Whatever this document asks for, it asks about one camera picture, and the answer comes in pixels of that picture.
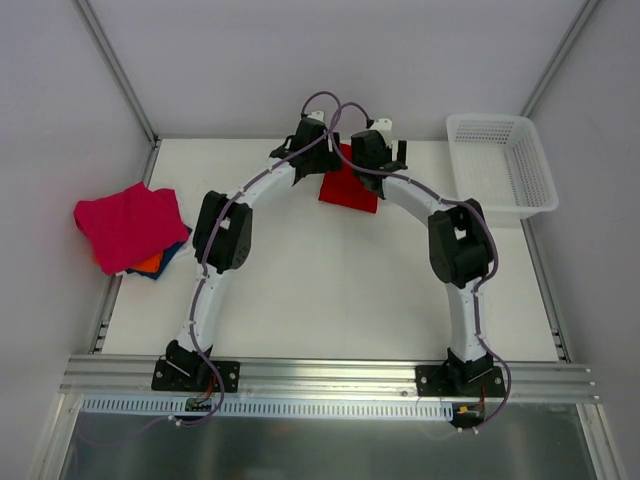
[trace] orange cloth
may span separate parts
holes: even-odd
[[[160,270],[160,265],[162,264],[162,256],[164,252],[156,253],[153,257],[147,258],[145,261],[138,263],[131,267],[133,270],[137,270],[139,272],[145,273],[156,273]],[[93,263],[97,264],[98,259],[96,256],[93,256]]]

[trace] red cloth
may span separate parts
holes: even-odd
[[[351,160],[351,145],[341,144],[340,151],[347,160]],[[378,211],[378,197],[368,192],[360,180],[353,175],[353,169],[345,164],[342,164],[341,171],[324,175],[318,200],[364,212]]]
[[[142,183],[109,197],[80,201],[73,216],[107,275],[126,270],[189,238],[175,192],[152,192]]]

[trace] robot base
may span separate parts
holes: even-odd
[[[505,385],[500,367],[487,354],[473,362],[462,362],[451,350],[442,365],[418,365],[416,387],[419,397],[480,397],[482,387],[488,398],[504,398]]]

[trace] black bracket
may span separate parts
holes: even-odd
[[[484,218],[482,207],[474,200],[466,201]],[[429,228],[429,260],[443,283],[464,288],[467,282],[485,276],[493,253],[489,239],[478,219],[462,206],[431,215]],[[464,232],[457,238],[456,230]]]
[[[193,247],[196,249],[198,263],[202,263],[213,226],[228,200],[227,195],[213,190],[202,200],[198,223],[193,233]],[[207,263],[215,267],[218,273],[240,268],[249,256],[253,210],[245,203],[234,202],[227,211],[225,220],[228,224],[225,222],[224,226],[221,225],[207,257]]]
[[[326,125],[315,118],[303,116],[298,123],[296,133],[287,137],[285,142],[271,152],[271,158],[286,158],[293,152],[304,148],[311,142],[322,137],[327,131]],[[340,135],[333,133],[337,145],[340,144]],[[289,162],[296,169],[294,184],[307,175],[337,172],[342,169],[342,161],[338,154],[329,148],[329,139],[318,142],[304,153],[297,155]]]
[[[224,391],[235,393],[240,382],[240,363],[215,360],[224,383]],[[209,388],[213,372],[198,352],[182,348],[177,340],[167,345],[166,354],[157,362],[151,380],[151,390],[158,392],[204,392]],[[214,391],[220,386],[216,379]]]
[[[493,365],[489,354],[474,362],[461,362],[451,350],[441,365],[418,365],[415,368],[419,397],[504,398],[506,390],[502,370]]]
[[[384,137],[377,130],[365,130],[351,137],[351,158],[354,165],[368,170],[380,172],[396,172],[407,168],[407,142],[398,141],[398,158],[392,159],[391,145],[387,145]],[[382,191],[383,176],[355,171],[364,187],[371,193],[384,199]]]
[[[240,362],[227,362],[213,360],[212,363],[220,372],[224,383],[225,393],[237,393],[240,384]],[[167,364],[163,358],[156,362],[156,368],[151,380],[151,390],[155,392],[204,392],[209,387],[209,380],[198,383]],[[216,380],[213,386],[214,392],[220,391],[220,385]]]

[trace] cable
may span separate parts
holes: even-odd
[[[302,114],[303,115],[304,115],[304,111],[306,110],[306,107],[309,105],[309,103],[314,98],[319,97],[321,95],[329,95],[330,97],[332,97],[336,101],[336,103],[338,105],[338,109],[340,108],[340,99],[335,94],[333,94],[331,92],[327,92],[327,91],[321,91],[321,92],[317,92],[317,93],[313,94],[304,103],[304,105],[302,107]],[[193,300],[191,301],[191,308],[189,310],[189,322],[190,322],[189,336],[191,337],[191,341],[193,342],[193,346],[195,347],[196,351],[198,352],[198,355],[200,356],[200,358],[202,358],[202,360],[204,360],[204,362],[207,364],[207,366],[211,369],[213,374],[216,376],[216,379],[218,380],[218,383],[220,384],[220,400],[218,401],[216,406],[214,408],[212,408],[209,412],[207,412],[207,414],[204,415],[203,417],[199,418],[198,420],[193,420],[193,421],[184,420],[180,424],[182,424],[182,425],[198,425],[199,423],[202,423],[207,418],[211,417],[214,413],[216,413],[218,410],[220,410],[220,408],[222,407],[222,403],[224,401],[224,384],[223,384],[223,381],[222,381],[222,376],[220,375],[220,372],[215,367],[213,362],[211,362],[211,360],[209,359],[209,356],[206,355],[202,351],[202,349],[200,348],[200,345],[198,345],[198,341],[196,340],[196,336],[195,336],[193,325],[195,323],[194,318],[195,318],[196,307],[198,305],[198,299],[200,298],[200,294],[202,293],[202,289],[204,288],[204,284],[206,283],[206,279],[207,279],[207,276],[209,274],[209,267],[207,265],[207,259],[209,258],[209,252],[211,251],[211,247],[213,246],[213,241],[214,241],[216,235],[220,231],[220,226],[222,225],[222,222],[224,221],[224,219],[227,216],[227,212],[229,211],[231,206],[235,202],[237,202],[251,187],[253,187],[256,183],[258,183],[264,177],[269,175],[272,172],[273,169],[276,169],[276,168],[280,167],[281,165],[284,165],[285,163],[290,162],[291,160],[293,160],[298,155],[301,155],[304,152],[306,152],[307,150],[310,150],[311,148],[315,147],[318,143],[320,143],[321,141],[326,139],[327,136],[330,133],[332,133],[332,131],[330,129],[328,129],[326,132],[324,132],[323,135],[321,135],[320,137],[316,138],[313,142],[311,142],[308,145],[304,146],[300,150],[297,150],[297,151],[287,155],[285,158],[277,161],[270,168],[265,169],[262,172],[258,173],[255,177],[253,177],[251,180],[249,180],[240,189],[240,191],[238,191],[229,200],[227,200],[227,203],[225,203],[224,207],[222,207],[222,210],[220,211],[220,214],[218,215],[218,218],[216,219],[216,222],[213,225],[213,229],[211,230],[211,234],[209,235],[209,239],[207,240],[207,245],[205,246],[204,253],[202,254],[202,263],[201,263],[201,265],[202,265],[203,276],[200,279],[200,282],[198,283],[198,286],[196,288],[195,294],[193,295]]]
[[[309,106],[309,104],[315,100],[318,97],[322,97],[322,96],[327,96],[327,97],[331,97],[333,98],[333,100],[336,102],[336,104],[338,105],[338,108],[340,108],[340,105],[342,105],[342,103],[340,102],[340,99],[338,98],[338,96],[333,93],[333,92],[329,92],[328,90],[320,90],[319,92],[314,93],[313,95],[311,95],[309,98],[307,98],[306,102],[304,102],[304,104],[302,105],[302,109],[300,110],[300,116],[304,117],[307,115],[307,107]],[[369,115],[367,115],[367,112],[365,112],[364,110],[362,110],[362,113],[364,113],[364,116],[367,117],[367,120],[369,119]]]
[[[355,102],[347,102],[347,103],[341,105],[338,108],[338,110],[336,110],[336,112],[333,114],[333,117],[331,119],[331,124],[329,126],[329,132],[332,133],[333,130],[337,127],[338,122],[340,120],[340,116],[342,114],[342,111],[347,107],[355,107],[355,108],[359,109],[360,111],[364,111],[364,109],[359,104],[357,104]],[[491,270],[489,271],[489,273],[487,275],[485,275],[482,279],[480,279],[480,281],[471,290],[472,293],[473,293],[473,310],[474,310],[475,335],[478,338],[478,343],[480,343],[482,348],[484,348],[485,351],[489,355],[491,355],[504,368],[504,371],[505,371],[505,373],[507,375],[507,387],[506,387],[506,391],[505,391],[505,396],[502,399],[502,402],[500,402],[500,405],[498,405],[498,407],[493,411],[493,413],[491,415],[489,415],[482,422],[482,425],[486,425],[490,420],[495,418],[496,415],[498,413],[500,413],[502,411],[502,409],[504,408],[504,406],[507,404],[507,401],[509,400],[509,397],[511,396],[511,378],[512,378],[512,376],[511,376],[511,368],[509,367],[507,362],[504,361],[502,359],[502,357],[500,357],[491,348],[489,348],[487,343],[484,341],[484,335],[482,334],[482,328],[481,328],[481,325],[480,325],[480,302],[478,300],[478,292],[479,292],[480,287],[482,287],[485,283],[487,283],[489,280],[491,280],[496,275],[496,273],[498,272],[498,265],[499,265],[498,249],[496,247],[495,240],[493,239],[493,235],[491,235],[491,232],[489,231],[489,227],[487,226],[484,218],[482,218],[482,215],[480,215],[480,213],[475,208],[473,208],[471,205],[469,205],[468,203],[461,202],[459,200],[450,200],[450,199],[443,198],[440,195],[438,195],[434,190],[429,188],[428,186],[424,185],[423,183],[419,182],[418,180],[415,180],[415,179],[413,179],[411,177],[407,177],[406,175],[402,175],[402,174],[395,173],[395,172],[382,172],[382,171],[379,171],[379,170],[370,170],[368,168],[359,167],[358,165],[355,165],[352,162],[350,162],[342,154],[342,152],[340,151],[340,146],[337,144],[336,140],[333,138],[333,135],[329,135],[329,139],[330,139],[330,141],[331,141],[331,143],[333,145],[334,152],[336,152],[338,154],[338,156],[340,157],[340,159],[345,164],[349,165],[353,170],[355,170],[357,172],[361,172],[361,173],[366,173],[366,174],[369,174],[369,175],[377,175],[377,176],[380,176],[380,177],[393,177],[393,178],[398,178],[398,179],[404,180],[404,181],[410,183],[411,185],[414,185],[414,186],[418,187],[420,190],[425,192],[430,197],[434,198],[439,203],[442,203],[443,205],[463,207],[463,208],[467,209],[471,213],[471,215],[474,216],[474,218],[480,224],[480,227],[482,228],[482,231],[487,236],[487,239],[489,240],[489,248],[491,249],[491,253],[493,255],[493,266],[492,266]]]

